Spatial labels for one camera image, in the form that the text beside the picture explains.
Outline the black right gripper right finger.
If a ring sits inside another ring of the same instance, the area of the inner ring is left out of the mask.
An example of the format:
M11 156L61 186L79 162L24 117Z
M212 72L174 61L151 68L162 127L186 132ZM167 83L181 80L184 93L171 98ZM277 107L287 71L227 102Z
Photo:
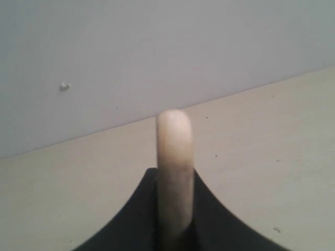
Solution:
M180 250L284 250L229 211L194 171L191 225Z

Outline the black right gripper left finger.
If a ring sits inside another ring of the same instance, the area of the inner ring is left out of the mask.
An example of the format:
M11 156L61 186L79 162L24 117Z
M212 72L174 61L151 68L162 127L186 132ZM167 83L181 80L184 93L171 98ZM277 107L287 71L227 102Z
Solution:
M148 168L120 211L75 250L157 250L156 178Z

